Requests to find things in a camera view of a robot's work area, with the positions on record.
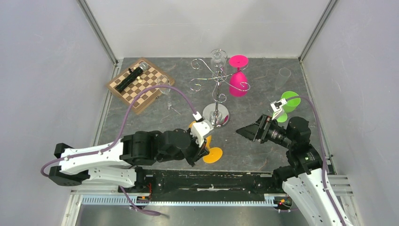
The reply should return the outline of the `orange plastic wine glass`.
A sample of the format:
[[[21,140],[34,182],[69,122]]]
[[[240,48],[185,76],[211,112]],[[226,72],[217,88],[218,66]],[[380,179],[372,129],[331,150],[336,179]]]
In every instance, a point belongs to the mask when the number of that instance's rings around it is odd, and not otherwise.
[[[210,147],[211,140],[212,140],[212,135],[210,135],[210,136],[208,136],[208,137],[206,138],[207,148],[208,148],[208,150],[209,150],[209,154],[206,155],[206,156],[204,156],[204,157],[202,157],[202,160],[203,160],[205,163],[208,163],[208,164],[212,164],[212,163],[217,162],[218,160],[221,159],[221,157],[222,157],[222,155],[223,155],[223,151],[222,151],[222,149],[221,149],[220,147]]]

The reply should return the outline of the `chrome wire wine glass rack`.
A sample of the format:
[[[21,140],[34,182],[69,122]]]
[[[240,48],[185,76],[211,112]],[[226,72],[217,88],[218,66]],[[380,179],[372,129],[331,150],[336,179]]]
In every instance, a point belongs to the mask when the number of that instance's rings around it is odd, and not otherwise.
[[[208,104],[202,115],[211,122],[211,124],[215,128],[220,128],[225,126],[231,116],[228,108],[224,106],[224,102],[227,101],[227,96],[222,92],[222,85],[226,84],[228,86],[229,91],[229,82],[231,76],[236,72],[236,69],[229,65],[229,59],[231,57],[227,56],[226,64],[223,71],[213,72],[211,64],[207,64],[204,59],[195,58],[191,61],[191,67],[195,70],[200,69],[200,63],[203,63],[204,66],[210,71],[211,76],[209,78],[194,78],[189,82],[190,90],[194,92],[198,92],[201,90],[202,85],[200,84],[202,81],[214,81],[215,86],[212,91],[212,99],[213,103]],[[242,72],[246,70],[248,65],[242,69]]]

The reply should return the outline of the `green plastic wine glass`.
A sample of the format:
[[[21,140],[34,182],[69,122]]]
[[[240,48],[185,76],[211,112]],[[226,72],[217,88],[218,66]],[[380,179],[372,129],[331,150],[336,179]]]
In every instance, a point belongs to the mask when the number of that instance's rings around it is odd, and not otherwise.
[[[298,94],[294,91],[286,91],[282,94],[281,98],[284,98],[287,100],[287,104],[283,106],[284,113],[279,116],[275,117],[273,114],[273,119],[277,120],[277,122],[285,122],[288,119],[288,113],[294,111],[300,104],[301,99],[300,98],[294,98],[292,100],[288,100],[290,97],[295,97],[298,96]]]

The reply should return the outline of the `clear ribbed flute glass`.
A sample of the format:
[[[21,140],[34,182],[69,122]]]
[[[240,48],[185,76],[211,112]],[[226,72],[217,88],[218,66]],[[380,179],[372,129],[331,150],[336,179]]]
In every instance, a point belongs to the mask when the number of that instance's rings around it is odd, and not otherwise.
[[[278,71],[277,77],[275,78],[275,82],[274,82],[275,91],[282,88],[285,85],[285,83],[288,81],[288,79],[290,78],[291,75],[292,75],[292,73],[288,68],[286,68],[286,67],[280,68]]]

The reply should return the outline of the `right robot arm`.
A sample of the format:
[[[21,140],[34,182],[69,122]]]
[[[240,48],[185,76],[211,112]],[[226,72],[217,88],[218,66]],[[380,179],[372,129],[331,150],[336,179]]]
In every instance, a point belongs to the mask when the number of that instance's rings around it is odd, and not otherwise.
[[[351,226],[326,173],[326,164],[310,143],[309,122],[292,117],[287,127],[262,115],[256,122],[236,131],[251,141],[271,141],[287,149],[289,165],[273,171],[272,187],[291,197],[311,226]]]

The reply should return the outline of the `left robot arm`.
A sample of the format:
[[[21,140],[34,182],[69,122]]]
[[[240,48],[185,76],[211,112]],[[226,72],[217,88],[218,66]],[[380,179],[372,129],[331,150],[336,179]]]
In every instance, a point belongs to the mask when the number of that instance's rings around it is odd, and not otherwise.
[[[195,136],[191,129],[175,129],[139,131],[116,143],[80,149],[59,143],[54,153],[58,164],[50,168],[48,178],[59,186],[79,186],[84,181],[96,180],[142,192],[147,188],[147,178],[129,167],[179,160],[194,166],[209,154],[209,141],[209,137]]]

